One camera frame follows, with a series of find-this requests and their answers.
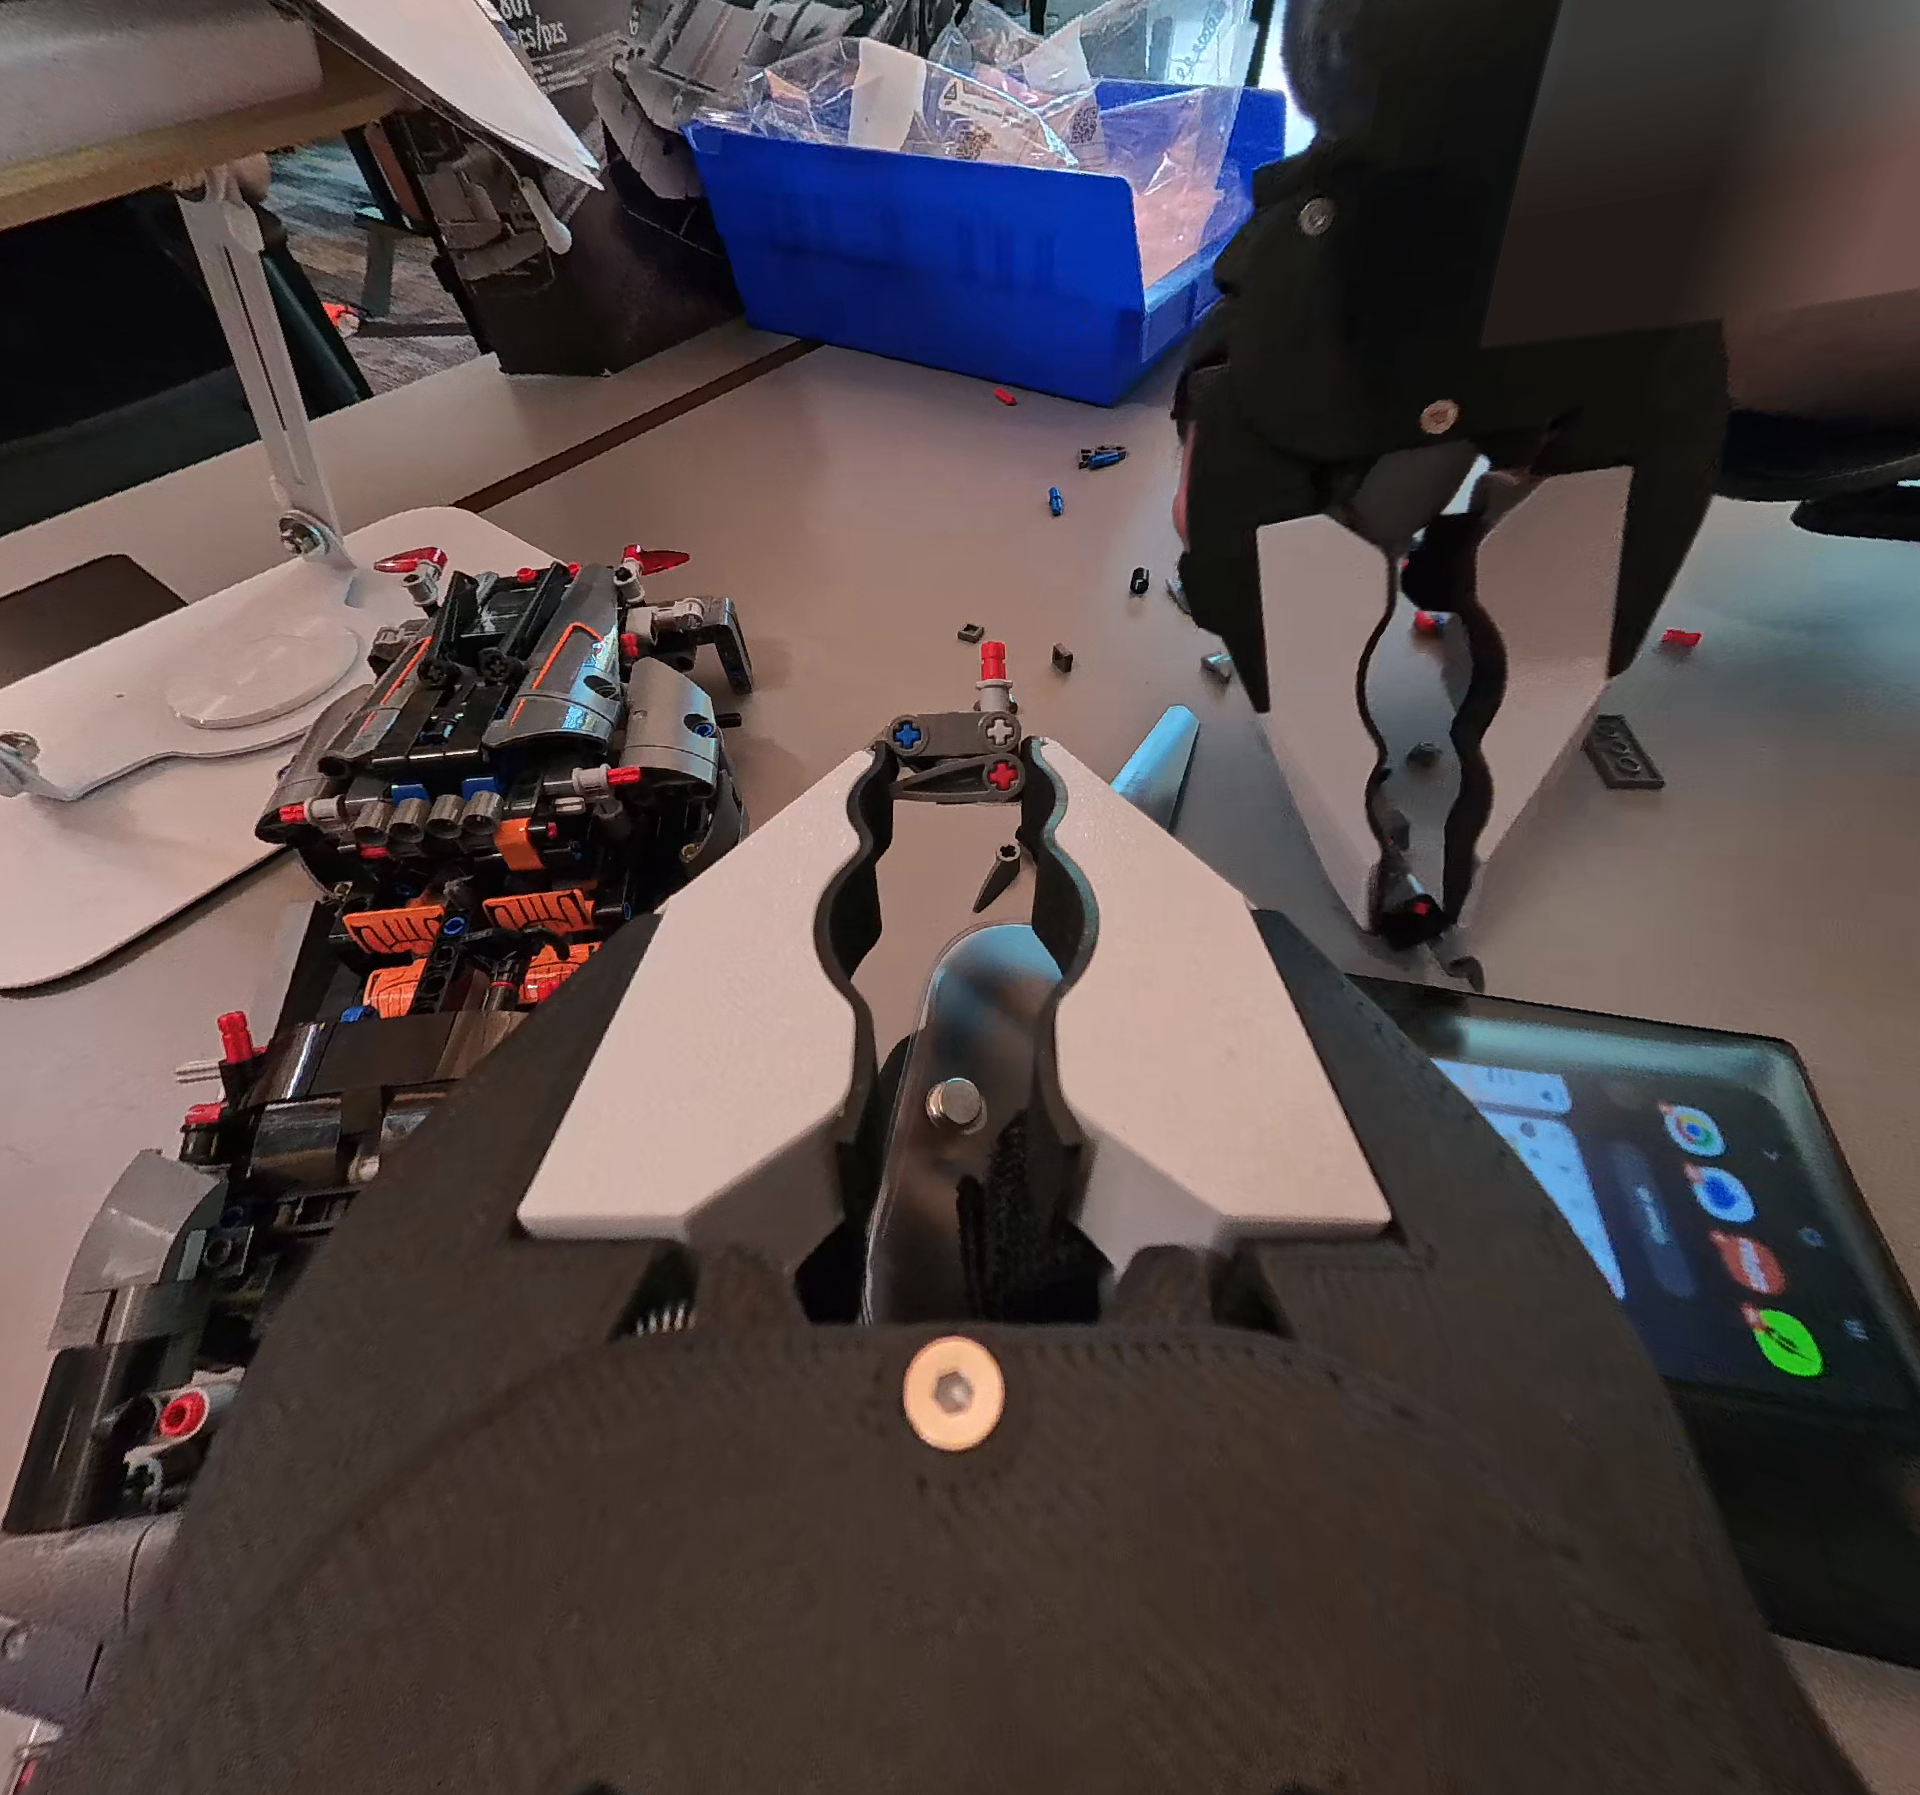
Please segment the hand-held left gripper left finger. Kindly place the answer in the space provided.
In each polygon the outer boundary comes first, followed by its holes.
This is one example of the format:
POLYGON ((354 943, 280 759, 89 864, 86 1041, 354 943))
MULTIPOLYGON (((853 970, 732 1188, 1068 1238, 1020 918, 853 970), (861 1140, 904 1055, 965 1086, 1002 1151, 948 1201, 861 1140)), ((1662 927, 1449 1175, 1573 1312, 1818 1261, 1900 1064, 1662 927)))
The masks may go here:
POLYGON ((895 753, 861 751, 667 907, 516 1211, 545 1240, 740 1249, 793 1276, 846 1217, 877 1077, 895 753))

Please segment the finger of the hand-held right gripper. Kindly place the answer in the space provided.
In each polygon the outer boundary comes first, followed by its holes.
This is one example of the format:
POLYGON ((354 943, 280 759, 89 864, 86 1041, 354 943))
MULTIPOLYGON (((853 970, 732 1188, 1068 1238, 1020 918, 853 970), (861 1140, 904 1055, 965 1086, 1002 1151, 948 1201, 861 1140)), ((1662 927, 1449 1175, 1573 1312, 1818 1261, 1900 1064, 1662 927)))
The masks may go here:
POLYGON ((1333 896, 1376 943, 1367 898, 1381 849, 1405 849, 1422 881, 1405 759, 1389 749, 1371 691, 1380 646, 1400 618, 1397 565, 1331 514, 1258 534, 1261 726, 1333 896))
POLYGON ((1437 892, 1453 927, 1476 916, 1502 839, 1595 718, 1631 487, 1629 465, 1547 479, 1490 467, 1423 538, 1464 654, 1437 892))

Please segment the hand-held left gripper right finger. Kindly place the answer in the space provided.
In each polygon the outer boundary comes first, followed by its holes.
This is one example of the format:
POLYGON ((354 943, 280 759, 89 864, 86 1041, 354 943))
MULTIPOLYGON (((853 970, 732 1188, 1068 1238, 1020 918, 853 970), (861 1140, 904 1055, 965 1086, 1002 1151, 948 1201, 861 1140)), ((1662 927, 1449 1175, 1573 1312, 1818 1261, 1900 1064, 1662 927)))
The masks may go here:
POLYGON ((1371 1240, 1389 1209, 1253 907, 1051 737, 1022 757, 1032 927, 1059 968, 1038 1099, 1068 1211, 1116 1276, 1146 1252, 1371 1240))

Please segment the black lego piece red pin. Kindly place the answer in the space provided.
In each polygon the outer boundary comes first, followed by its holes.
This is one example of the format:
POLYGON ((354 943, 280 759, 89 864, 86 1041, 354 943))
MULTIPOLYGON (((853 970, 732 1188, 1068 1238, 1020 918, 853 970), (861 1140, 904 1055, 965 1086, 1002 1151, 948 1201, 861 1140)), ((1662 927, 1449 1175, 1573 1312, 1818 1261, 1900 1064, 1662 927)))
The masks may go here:
POLYGON ((1453 932, 1445 903, 1409 869, 1405 849, 1381 849, 1367 898, 1370 932, 1392 949, 1425 948, 1453 932))

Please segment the small lego beam assembly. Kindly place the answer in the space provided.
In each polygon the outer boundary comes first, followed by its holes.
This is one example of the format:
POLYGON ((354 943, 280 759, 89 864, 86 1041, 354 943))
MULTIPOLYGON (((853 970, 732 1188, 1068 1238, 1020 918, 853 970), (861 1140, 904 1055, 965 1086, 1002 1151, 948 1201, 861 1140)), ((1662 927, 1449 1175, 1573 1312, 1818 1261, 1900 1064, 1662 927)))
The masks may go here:
POLYGON ((969 635, 978 646, 974 704, 969 711, 913 711, 895 718, 879 744, 894 760, 894 800, 944 807, 1014 804, 1027 768, 1005 645, 969 635))

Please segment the long grey lego blade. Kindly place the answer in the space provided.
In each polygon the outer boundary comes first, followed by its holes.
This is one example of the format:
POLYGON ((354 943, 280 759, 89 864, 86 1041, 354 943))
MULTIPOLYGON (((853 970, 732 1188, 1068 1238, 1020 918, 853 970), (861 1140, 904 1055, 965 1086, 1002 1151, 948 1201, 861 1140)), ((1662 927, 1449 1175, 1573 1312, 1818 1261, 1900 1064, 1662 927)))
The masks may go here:
POLYGON ((1111 778, 1111 793, 1172 833, 1198 743, 1198 719, 1185 706, 1167 706, 1111 778))

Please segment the scattered loose lego pieces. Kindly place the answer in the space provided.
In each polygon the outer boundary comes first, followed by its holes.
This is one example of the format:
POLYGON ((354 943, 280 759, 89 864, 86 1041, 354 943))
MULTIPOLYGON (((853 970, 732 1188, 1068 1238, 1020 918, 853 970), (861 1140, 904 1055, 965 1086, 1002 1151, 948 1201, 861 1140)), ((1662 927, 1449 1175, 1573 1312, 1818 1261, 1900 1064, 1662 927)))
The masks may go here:
MULTIPOLYGON (((1016 396, 1005 388, 996 392, 996 402, 1000 402, 1003 407, 1019 405, 1016 396)), ((1128 455, 1128 449, 1123 443, 1106 441, 1106 443, 1081 448, 1077 452, 1077 465, 1083 472, 1085 470, 1101 472, 1101 470, 1122 463, 1127 455, 1128 455)), ((1492 488, 1488 488, 1488 493, 1482 494, 1482 488, 1488 487, 1490 480, 1492 479, 1488 475, 1486 457, 1480 457, 1474 470, 1467 472, 1467 476, 1463 479, 1463 485, 1459 487, 1459 493, 1453 497, 1453 505, 1449 507, 1449 511, 1445 511, 1445 515, 1433 517, 1433 527, 1436 529, 1450 527, 1453 531, 1460 531, 1464 534, 1460 527, 1468 522, 1468 514, 1480 511, 1480 504, 1488 504, 1486 517, 1488 522, 1492 522, 1492 514, 1494 514, 1492 502, 1496 497, 1492 488)), ((1064 507, 1065 507, 1064 488, 1059 485, 1050 487, 1045 490, 1045 511, 1057 517, 1062 515, 1064 507)), ((1405 568, 1406 568, 1406 561, 1402 559, 1395 572, 1395 593, 1397 593, 1395 599, 1398 602, 1397 613, 1400 616, 1400 622, 1405 622, 1406 640, 1416 645, 1416 652, 1425 654, 1427 662, 1433 666, 1433 670, 1446 672, 1449 696, 1450 696, 1450 706, 1453 706, 1454 703, 1464 698, 1467 626, 1460 616, 1445 613, 1445 611, 1430 611, 1430 610, 1420 607, 1416 602, 1411 602, 1411 599, 1405 596, 1405 584, 1400 581, 1405 568)), ((1143 599, 1153 584, 1151 570, 1137 563, 1127 574, 1130 577, 1128 599, 1143 599)), ((1173 606, 1186 613, 1186 596, 1176 587, 1176 576, 1172 572, 1167 572, 1163 587, 1170 599, 1173 600, 1173 606)), ((969 620, 957 628, 956 640, 969 646, 976 645, 976 642, 969 642, 969 635, 972 635, 972 630, 978 630, 978 638, 987 638, 989 635, 982 623, 969 620)), ((1055 672, 1071 672, 1072 654, 1065 646, 1057 645, 1050 654, 1051 654, 1055 672)), ((1213 654, 1211 662, 1208 663, 1209 679, 1215 679, 1215 687, 1227 683, 1229 679, 1227 662, 1229 656, 1219 652, 1219 654, 1213 654)), ((1441 759, 1445 759, 1445 753, 1439 744, 1427 741, 1423 744, 1416 744, 1405 757, 1405 766, 1411 770, 1420 770, 1423 774, 1425 770, 1439 766, 1441 759)))

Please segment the grey and black lego car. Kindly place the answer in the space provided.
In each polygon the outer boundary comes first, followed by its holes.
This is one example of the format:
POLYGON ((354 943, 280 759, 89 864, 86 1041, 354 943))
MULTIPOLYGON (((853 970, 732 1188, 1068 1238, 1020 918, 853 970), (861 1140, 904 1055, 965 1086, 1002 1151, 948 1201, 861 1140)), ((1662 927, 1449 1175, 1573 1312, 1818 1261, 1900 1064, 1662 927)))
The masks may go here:
POLYGON ((746 833, 682 554, 453 572, 379 561, 420 618, 280 770, 257 837, 316 905, 275 1025, 219 1019, 213 1095, 139 1151, 66 1271, 5 1513, 5 1791, 31 1791, 139 1616, 242 1374, 321 1240, 426 1118, 626 923, 746 833))

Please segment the lego instruction booklet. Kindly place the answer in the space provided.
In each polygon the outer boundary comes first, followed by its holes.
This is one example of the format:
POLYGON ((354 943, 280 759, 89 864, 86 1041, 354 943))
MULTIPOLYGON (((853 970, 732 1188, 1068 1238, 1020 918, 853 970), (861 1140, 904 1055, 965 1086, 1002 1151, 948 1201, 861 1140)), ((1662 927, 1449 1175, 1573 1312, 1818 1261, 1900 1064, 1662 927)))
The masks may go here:
POLYGON ((1 0, 5 165, 321 87, 333 44, 382 82, 596 188, 587 147, 490 0, 1 0))

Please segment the smartphone with lit screen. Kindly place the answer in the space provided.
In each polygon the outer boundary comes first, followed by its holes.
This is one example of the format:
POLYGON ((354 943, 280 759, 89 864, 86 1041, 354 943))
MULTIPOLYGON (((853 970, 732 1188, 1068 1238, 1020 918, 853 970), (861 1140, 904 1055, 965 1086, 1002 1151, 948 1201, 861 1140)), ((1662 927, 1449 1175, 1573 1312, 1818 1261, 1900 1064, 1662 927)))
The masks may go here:
POLYGON ((1472 1017, 1433 1026, 1427 1053, 1668 1381, 1915 1424, 1915 1318, 1782 1048, 1472 1017))

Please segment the blue plastic bin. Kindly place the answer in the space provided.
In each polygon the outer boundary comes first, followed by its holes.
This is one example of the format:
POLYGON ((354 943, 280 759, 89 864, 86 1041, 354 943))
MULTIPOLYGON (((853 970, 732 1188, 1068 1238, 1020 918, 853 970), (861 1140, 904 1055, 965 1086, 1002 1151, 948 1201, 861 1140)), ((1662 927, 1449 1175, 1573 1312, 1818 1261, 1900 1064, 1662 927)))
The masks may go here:
POLYGON ((1107 407, 1219 303, 1209 241, 1146 278, 1120 178, 694 123, 752 327, 1107 407))

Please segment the clear plastic parts bags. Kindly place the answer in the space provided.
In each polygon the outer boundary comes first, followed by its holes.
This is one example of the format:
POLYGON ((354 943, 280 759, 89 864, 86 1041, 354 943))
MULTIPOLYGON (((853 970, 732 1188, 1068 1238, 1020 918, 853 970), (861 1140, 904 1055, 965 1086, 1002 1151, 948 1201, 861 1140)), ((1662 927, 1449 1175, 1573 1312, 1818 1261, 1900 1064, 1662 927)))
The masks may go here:
POLYGON ((1101 0, 1055 32, 972 5, 928 57, 820 41, 689 123, 818 147, 1122 178, 1215 173, 1253 59, 1253 0, 1101 0))

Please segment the white book stand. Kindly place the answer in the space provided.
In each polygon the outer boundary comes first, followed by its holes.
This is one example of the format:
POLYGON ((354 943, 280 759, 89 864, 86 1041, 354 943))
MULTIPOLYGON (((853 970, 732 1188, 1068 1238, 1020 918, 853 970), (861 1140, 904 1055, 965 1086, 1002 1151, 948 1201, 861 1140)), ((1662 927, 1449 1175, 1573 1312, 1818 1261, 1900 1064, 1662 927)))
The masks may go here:
POLYGON ((333 123, 318 41, 267 0, 5 3, 5 228, 175 192, 288 558, 5 688, 5 989, 92 967, 263 858, 272 759, 368 670, 397 583, 356 559, 241 189, 333 123))

